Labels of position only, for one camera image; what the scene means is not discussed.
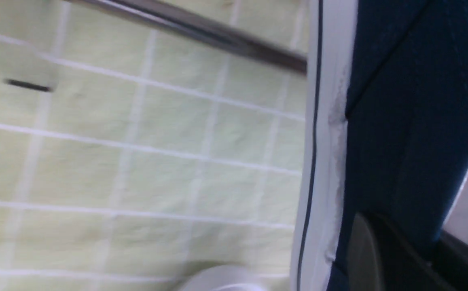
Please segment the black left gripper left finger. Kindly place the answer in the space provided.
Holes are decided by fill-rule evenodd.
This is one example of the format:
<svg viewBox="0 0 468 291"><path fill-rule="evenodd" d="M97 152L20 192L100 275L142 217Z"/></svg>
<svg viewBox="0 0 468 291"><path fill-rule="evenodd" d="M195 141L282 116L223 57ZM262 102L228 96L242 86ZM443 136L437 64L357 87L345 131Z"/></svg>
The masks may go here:
<svg viewBox="0 0 468 291"><path fill-rule="evenodd" d="M352 291L453 291L383 217L357 213L347 251Z"/></svg>

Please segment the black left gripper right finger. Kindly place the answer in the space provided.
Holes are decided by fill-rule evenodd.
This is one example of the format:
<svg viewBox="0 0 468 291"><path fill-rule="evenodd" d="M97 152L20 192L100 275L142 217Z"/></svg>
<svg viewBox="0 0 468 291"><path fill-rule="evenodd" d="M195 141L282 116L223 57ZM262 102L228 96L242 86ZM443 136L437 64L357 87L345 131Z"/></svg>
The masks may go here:
<svg viewBox="0 0 468 291"><path fill-rule="evenodd" d="M468 291L468 244L442 231L434 249L432 267L457 291Z"/></svg>

